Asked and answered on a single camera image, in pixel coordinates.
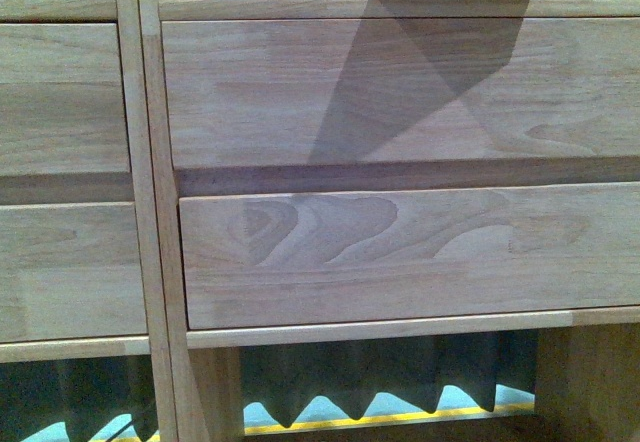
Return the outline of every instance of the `wooden drawer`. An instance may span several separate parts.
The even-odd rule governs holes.
[[[640,183],[180,201],[192,329],[640,304]]]
[[[165,22],[163,37],[179,171],[640,155],[640,19]]]
[[[129,172],[115,24],[0,24],[0,176]]]
[[[147,332],[133,203],[0,207],[0,342]]]

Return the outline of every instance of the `curtain fold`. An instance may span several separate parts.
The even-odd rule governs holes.
[[[379,392],[436,411],[446,385],[493,411],[496,386],[535,389],[537,331],[251,347],[242,352],[244,404],[284,427],[323,395],[360,419]]]
[[[58,422],[70,442],[86,442],[123,414],[143,441],[158,429],[148,356],[0,364],[0,392],[0,442]]]

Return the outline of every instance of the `vertical wooden post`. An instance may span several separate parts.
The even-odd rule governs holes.
[[[163,441],[177,441],[138,0],[118,1],[118,32],[156,409]]]
[[[559,440],[640,442],[640,324],[542,330],[536,412]]]
[[[232,442],[243,435],[238,351],[189,351],[187,347],[178,190],[171,159],[158,1],[140,0],[140,15],[178,439]]]

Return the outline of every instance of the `wood grain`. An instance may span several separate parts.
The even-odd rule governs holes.
[[[160,19],[638,17],[640,0],[164,0]]]
[[[551,429],[538,417],[455,420],[395,427],[328,430],[245,437],[247,442],[554,442]]]
[[[198,330],[189,332],[187,339],[189,348],[206,349],[624,323],[640,323],[640,307]]]
[[[640,155],[640,19],[167,22],[163,34],[177,169]]]
[[[131,175],[135,194],[142,287],[149,331],[158,425],[162,440],[177,441],[175,393],[165,312],[156,201],[151,166],[151,142],[144,80],[138,0],[118,0],[118,31],[122,59]]]
[[[129,171],[114,24],[2,24],[0,65],[0,176]]]
[[[197,356],[192,359],[187,347],[187,323],[185,315],[184,282],[182,277],[182,254],[178,222],[178,194],[171,163],[171,141],[167,115],[167,99],[158,0],[140,0],[140,23],[144,49],[144,68],[147,89],[150,138],[158,232],[162,261],[162,274],[166,301],[171,370],[175,391],[175,408],[178,423],[178,437],[171,439],[163,434],[163,441],[173,442],[232,442],[242,440],[241,412],[229,415],[235,410],[234,400],[239,384],[225,381],[221,392],[203,398],[202,388],[214,376],[217,368],[224,373],[232,373],[237,364],[233,349],[216,352],[217,359],[207,363]],[[217,398],[215,407],[205,404]],[[226,417],[225,430],[220,432],[212,424]]]
[[[145,334],[133,204],[0,207],[0,342]]]
[[[191,329],[640,304],[640,184],[181,199]]]
[[[0,22],[115,22],[116,0],[0,0]]]
[[[0,363],[149,354],[149,337],[49,340],[0,344]]]
[[[536,412],[574,442],[640,440],[640,324],[543,330]]]

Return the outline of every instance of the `yellow stripe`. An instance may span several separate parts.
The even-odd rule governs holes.
[[[496,406],[493,415],[503,414],[509,412],[520,411],[533,411],[533,402],[526,402],[522,404],[508,404]],[[245,435],[260,435],[270,434],[276,432],[288,432],[288,431],[301,431],[301,430],[317,430],[317,429],[331,429],[337,427],[356,427],[360,425],[379,425],[389,424],[394,422],[416,422],[429,419],[439,418],[452,418],[459,416],[480,415],[489,414],[480,407],[467,407],[464,409],[449,409],[440,410],[433,414],[428,412],[411,412],[408,414],[397,415],[378,415],[374,417],[363,417],[360,420],[353,419],[337,419],[326,420],[322,422],[297,422],[293,424],[289,429],[285,429],[279,424],[276,425],[264,425],[260,427],[248,427],[245,429]]]
[[[125,437],[123,439],[116,439],[117,442],[140,442],[137,437]],[[92,440],[91,442],[107,442],[106,440]],[[158,434],[151,437],[148,442],[160,442],[160,436]]]

